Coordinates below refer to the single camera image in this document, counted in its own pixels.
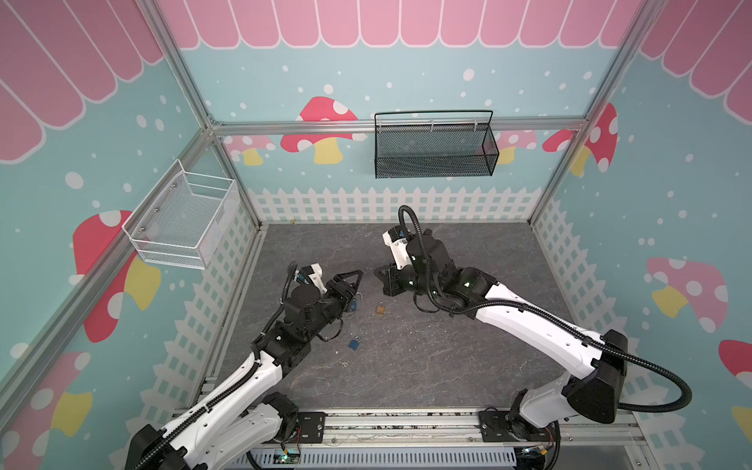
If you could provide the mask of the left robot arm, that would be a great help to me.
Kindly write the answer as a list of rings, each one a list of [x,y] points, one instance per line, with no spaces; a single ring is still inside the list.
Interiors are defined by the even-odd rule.
[[[290,264],[279,306],[251,343],[246,360],[209,395],[162,428],[131,439],[128,469],[222,469],[256,446],[285,440],[297,407],[272,389],[341,321],[358,295],[361,270],[321,282],[313,266]]]

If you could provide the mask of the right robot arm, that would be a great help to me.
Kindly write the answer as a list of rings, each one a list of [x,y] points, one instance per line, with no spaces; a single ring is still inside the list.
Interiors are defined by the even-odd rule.
[[[383,242],[394,259],[375,272],[385,295],[424,296],[429,313],[467,316],[501,329],[563,368],[559,378],[518,393],[507,415],[514,433],[523,435],[574,416],[611,424],[620,410],[668,413],[691,402],[689,384],[670,370],[629,354],[623,334],[583,329],[527,302],[482,270],[458,268],[444,244],[429,232],[417,235],[395,226],[384,232]],[[679,397],[664,405],[624,403],[621,397],[630,365],[671,381],[679,388]]]

